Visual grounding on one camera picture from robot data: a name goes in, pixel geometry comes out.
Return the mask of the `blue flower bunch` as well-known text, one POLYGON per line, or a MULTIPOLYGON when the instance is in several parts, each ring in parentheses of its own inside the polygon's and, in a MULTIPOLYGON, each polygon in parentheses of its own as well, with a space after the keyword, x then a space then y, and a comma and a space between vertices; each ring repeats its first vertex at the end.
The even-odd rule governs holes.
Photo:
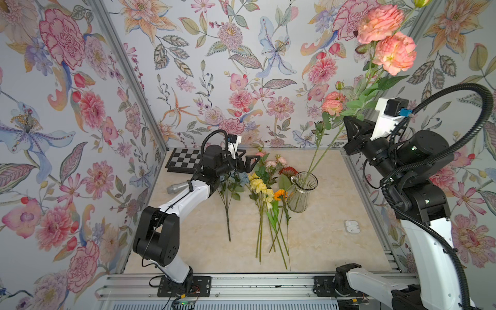
POLYGON ((221 184, 217 192, 221 197, 227 224, 228 241, 231 242, 231 226, 229 217, 229 208, 233 200, 240 201, 240 194, 244 192, 245 186, 249 183, 248 173, 233 172, 221 177, 221 184))

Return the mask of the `yellow flower bunch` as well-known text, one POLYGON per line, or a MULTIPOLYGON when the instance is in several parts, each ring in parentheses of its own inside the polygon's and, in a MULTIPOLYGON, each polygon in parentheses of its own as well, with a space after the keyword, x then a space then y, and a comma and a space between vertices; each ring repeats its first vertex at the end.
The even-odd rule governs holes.
POLYGON ((275 194, 256 173, 249 175, 249 190, 249 197, 255 202, 259 215, 255 257, 260 263, 262 263, 264 215, 266 214, 268 208, 272 208, 272 201, 274 200, 275 194))

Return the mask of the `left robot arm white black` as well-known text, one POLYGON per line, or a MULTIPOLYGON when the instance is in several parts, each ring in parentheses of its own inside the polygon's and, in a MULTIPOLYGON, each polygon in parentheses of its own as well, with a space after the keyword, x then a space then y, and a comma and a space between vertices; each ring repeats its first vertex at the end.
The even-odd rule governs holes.
POLYGON ((193 269, 180 258, 180 224, 198 205, 209 199, 231 173, 250 173, 260 161, 239 149, 242 137, 218 129, 200 147, 200 161, 183 189, 159 207, 146 207, 139 219, 133 252, 158 268, 167 280, 191 285, 193 269))

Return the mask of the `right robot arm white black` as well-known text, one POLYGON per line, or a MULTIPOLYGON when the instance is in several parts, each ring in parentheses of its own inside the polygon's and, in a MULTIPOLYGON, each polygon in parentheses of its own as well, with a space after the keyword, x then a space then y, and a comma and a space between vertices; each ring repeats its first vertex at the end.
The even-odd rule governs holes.
POLYGON ((473 309, 468 281, 451 239, 450 208, 444 191, 430 178, 447 166, 455 153, 483 129, 493 111, 492 93, 478 83, 457 84, 425 99, 410 110, 405 99, 378 101, 377 121, 344 117, 346 154, 360 153, 381 174, 380 189, 403 226, 415 258, 419 283, 392 282, 349 263, 335 271, 334 288, 346 297, 363 293, 391 309, 473 309), (421 130, 398 143, 397 133, 430 103, 457 91, 481 98, 475 124, 455 143, 421 130))

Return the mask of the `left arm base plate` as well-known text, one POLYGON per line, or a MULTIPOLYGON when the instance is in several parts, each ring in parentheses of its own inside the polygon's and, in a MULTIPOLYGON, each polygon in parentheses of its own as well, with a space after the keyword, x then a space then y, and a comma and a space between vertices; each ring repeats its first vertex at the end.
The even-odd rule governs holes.
POLYGON ((168 276, 162 276, 158 285, 158 297, 210 297, 211 276, 196 276, 190 270, 182 283, 176 283, 168 276))

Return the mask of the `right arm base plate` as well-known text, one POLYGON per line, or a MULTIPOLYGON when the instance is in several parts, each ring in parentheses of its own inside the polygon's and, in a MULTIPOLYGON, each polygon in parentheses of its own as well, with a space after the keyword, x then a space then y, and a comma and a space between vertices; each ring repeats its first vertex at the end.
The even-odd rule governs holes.
POLYGON ((313 292, 318 297, 368 297, 366 294, 350 287, 343 273, 315 276, 313 292))

